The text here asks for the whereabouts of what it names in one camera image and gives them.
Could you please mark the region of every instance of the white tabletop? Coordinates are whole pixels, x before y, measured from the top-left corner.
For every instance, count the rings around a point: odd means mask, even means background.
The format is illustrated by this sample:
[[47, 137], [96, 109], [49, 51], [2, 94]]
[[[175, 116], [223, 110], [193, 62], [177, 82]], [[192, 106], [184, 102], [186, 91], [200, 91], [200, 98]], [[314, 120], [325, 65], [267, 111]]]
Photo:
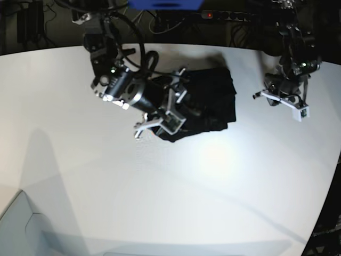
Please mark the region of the white tabletop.
[[222, 54], [237, 122], [174, 144], [149, 132], [136, 142], [141, 113], [93, 95], [82, 47], [3, 56], [0, 183], [28, 194], [65, 255], [299, 256], [341, 150], [341, 67], [312, 75], [311, 118], [299, 123], [288, 107], [252, 99], [267, 68], [256, 51], [147, 49], [160, 71], [203, 69]]

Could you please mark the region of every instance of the blue box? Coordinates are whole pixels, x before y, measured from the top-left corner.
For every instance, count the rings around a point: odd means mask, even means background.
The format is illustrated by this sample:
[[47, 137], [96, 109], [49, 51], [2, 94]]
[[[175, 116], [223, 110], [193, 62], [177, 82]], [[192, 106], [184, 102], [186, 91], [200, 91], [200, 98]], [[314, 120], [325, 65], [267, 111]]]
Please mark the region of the blue box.
[[198, 10], [204, 0], [129, 0], [138, 10]]

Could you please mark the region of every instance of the black garment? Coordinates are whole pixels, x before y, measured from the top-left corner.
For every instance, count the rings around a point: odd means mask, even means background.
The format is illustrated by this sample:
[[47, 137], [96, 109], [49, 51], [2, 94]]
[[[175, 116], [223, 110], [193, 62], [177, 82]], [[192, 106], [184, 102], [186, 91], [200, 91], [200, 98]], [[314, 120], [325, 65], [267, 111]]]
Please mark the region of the black garment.
[[202, 132], [222, 131], [236, 121], [236, 91], [227, 68], [189, 71], [188, 78], [190, 82], [184, 84], [188, 95], [177, 106], [187, 121], [175, 135], [162, 133], [163, 140], [175, 142]]

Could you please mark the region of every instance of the black fabric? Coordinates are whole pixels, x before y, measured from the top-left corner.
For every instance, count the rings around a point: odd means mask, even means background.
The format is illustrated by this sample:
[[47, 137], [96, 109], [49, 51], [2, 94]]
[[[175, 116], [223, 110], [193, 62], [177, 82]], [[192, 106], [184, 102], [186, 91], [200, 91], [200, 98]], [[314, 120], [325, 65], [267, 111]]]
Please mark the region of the black fabric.
[[162, 133], [159, 137], [163, 140], [175, 142], [203, 132], [222, 131], [228, 128], [228, 123], [236, 121], [236, 91], [227, 68], [189, 71], [188, 78], [190, 82], [185, 84], [188, 96], [177, 108], [187, 121], [175, 135]]

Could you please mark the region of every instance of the blue object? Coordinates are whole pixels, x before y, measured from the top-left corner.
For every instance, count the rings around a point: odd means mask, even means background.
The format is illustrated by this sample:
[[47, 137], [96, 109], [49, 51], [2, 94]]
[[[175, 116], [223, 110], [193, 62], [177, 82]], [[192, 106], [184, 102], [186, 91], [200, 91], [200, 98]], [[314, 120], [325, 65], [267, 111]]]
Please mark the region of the blue object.
[[130, 0], [138, 10], [198, 10], [204, 0]]

